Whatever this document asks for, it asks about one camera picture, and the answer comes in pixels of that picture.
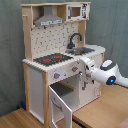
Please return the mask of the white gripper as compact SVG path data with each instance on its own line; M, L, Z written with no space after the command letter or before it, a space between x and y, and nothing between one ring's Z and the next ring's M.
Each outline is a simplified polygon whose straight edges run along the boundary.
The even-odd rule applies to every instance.
M80 65L81 65L81 72L82 72L82 78L85 82L91 82L91 74L94 70L96 64L94 60L90 60L87 57L81 57L80 58Z

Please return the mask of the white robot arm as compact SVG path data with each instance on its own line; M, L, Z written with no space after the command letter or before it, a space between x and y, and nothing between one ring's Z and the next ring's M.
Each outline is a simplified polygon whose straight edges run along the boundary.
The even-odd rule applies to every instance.
M93 84L97 81L105 85L116 84L128 88L128 78L121 75L118 65L111 60L107 60L97 67L94 60L82 57L80 64L82 78L86 83Z

